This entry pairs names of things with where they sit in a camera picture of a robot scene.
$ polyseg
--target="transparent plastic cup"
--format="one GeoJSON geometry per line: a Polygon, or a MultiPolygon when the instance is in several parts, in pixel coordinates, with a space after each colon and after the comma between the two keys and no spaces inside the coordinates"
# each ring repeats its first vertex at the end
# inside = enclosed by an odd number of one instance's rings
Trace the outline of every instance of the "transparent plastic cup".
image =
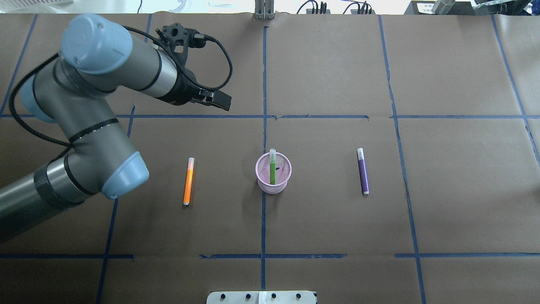
{"type": "Polygon", "coordinates": [[[293,171],[289,159],[279,152],[276,152],[275,166],[275,184],[270,184],[270,153],[263,154],[255,164],[257,183],[261,187],[261,190],[268,194],[276,194],[283,191],[293,171]]]}

